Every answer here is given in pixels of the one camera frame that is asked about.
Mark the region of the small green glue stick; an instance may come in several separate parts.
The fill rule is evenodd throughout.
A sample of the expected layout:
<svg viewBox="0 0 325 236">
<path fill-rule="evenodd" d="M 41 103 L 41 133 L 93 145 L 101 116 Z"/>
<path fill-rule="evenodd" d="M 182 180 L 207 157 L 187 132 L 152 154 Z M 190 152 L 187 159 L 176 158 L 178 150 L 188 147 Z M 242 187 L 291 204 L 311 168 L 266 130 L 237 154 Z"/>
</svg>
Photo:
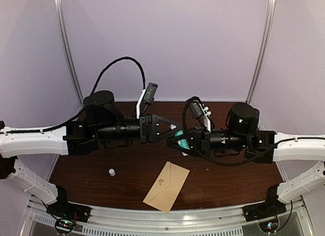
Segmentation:
<svg viewBox="0 0 325 236">
<path fill-rule="evenodd" d="M 171 129 L 175 129 L 176 126 L 173 125 L 173 124 L 171 124 L 171 125 L 170 125 L 170 128 L 171 128 Z M 174 133 L 174 136 L 175 136 L 175 137 L 179 137 L 179 136 L 181 136 L 181 135 L 183 135 L 183 131 L 182 131 L 182 130 L 179 130 L 179 131 L 177 131 L 177 132 Z M 178 145 L 179 145 L 181 148 L 184 148 L 184 149 L 189 150 L 189 145 L 188 145 L 186 139 L 180 139 L 180 140 L 178 140 L 177 142 L 178 142 Z"/>
</svg>

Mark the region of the brown kraft envelope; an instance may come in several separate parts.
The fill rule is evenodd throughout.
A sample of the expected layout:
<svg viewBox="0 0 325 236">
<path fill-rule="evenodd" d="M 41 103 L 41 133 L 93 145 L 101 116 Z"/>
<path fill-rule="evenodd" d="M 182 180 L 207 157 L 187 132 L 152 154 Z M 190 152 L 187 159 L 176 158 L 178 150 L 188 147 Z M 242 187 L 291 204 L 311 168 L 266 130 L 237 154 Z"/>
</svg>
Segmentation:
<svg viewBox="0 0 325 236">
<path fill-rule="evenodd" d="M 190 170 L 167 161 L 143 199 L 143 203 L 164 213 L 169 213 L 189 172 Z"/>
</svg>

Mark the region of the white glue stick cap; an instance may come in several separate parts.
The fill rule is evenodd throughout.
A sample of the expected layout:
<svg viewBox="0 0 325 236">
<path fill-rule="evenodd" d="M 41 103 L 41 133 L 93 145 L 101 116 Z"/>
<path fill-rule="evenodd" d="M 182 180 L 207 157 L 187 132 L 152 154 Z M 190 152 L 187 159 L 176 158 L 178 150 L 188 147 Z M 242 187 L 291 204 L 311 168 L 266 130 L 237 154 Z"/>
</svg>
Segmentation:
<svg viewBox="0 0 325 236">
<path fill-rule="evenodd" d="M 109 175 L 110 176 L 115 176 L 116 175 L 115 170 L 113 168 L 109 169 Z"/>
</svg>

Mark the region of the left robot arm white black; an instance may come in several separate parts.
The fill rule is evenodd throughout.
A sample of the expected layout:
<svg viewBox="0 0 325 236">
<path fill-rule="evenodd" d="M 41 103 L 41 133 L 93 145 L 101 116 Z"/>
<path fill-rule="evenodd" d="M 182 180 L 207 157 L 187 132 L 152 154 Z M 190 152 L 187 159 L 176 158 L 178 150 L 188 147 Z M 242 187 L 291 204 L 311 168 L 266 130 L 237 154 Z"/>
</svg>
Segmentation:
<svg viewBox="0 0 325 236">
<path fill-rule="evenodd" d="M 157 143 L 182 128 L 180 123 L 159 115 L 124 117 L 115 106 L 114 94 L 108 90 L 86 97 L 82 112 L 84 120 L 73 118 L 53 127 L 17 129 L 1 122 L 1 179 L 15 181 L 63 218 L 73 213 L 65 189 L 46 182 L 28 169 L 19 160 L 20 155 L 86 155 L 109 142 Z"/>
</svg>

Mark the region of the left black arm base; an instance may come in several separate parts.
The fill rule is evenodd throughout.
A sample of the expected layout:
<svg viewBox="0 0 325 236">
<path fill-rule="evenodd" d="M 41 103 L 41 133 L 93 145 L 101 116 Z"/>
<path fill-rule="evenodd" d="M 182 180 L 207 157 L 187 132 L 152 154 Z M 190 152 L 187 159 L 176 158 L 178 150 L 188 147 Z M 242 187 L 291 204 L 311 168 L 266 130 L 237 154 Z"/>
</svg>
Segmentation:
<svg viewBox="0 0 325 236">
<path fill-rule="evenodd" d="M 56 186 L 56 190 L 58 193 L 56 202 L 47 204 L 48 213 L 60 218 L 87 223 L 91 208 L 68 202 L 67 192 L 63 187 Z"/>
</svg>

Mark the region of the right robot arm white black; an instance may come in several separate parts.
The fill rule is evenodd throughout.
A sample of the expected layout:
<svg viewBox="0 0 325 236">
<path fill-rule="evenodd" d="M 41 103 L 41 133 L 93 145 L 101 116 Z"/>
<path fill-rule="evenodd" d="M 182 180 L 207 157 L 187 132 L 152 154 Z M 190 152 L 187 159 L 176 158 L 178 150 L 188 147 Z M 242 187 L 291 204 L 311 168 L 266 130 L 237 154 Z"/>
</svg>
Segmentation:
<svg viewBox="0 0 325 236">
<path fill-rule="evenodd" d="M 284 160 L 314 160 L 316 165 L 295 178 L 268 189 L 260 211 L 272 216 L 281 204 L 324 184 L 324 135 L 302 136 L 259 130 L 259 110 L 236 103 L 229 110 L 225 129 L 212 129 L 209 114 L 198 99 L 189 100 L 182 113 L 182 134 L 167 139 L 169 147 L 222 166 L 249 162 L 273 163 Z M 210 158 L 211 152 L 244 151 L 244 160 L 226 163 Z"/>
</svg>

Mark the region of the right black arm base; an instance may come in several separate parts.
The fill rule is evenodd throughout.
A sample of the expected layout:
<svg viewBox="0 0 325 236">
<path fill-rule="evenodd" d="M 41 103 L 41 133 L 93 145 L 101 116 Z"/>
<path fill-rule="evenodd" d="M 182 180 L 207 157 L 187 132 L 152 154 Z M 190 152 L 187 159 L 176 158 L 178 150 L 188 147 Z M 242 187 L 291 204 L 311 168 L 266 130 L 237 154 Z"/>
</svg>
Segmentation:
<svg viewBox="0 0 325 236">
<path fill-rule="evenodd" d="M 279 200 L 277 194 L 278 187 L 279 184 L 276 184 L 268 188 L 264 202 L 243 207 L 246 222 L 262 220 L 286 212 L 286 204 Z"/>
</svg>

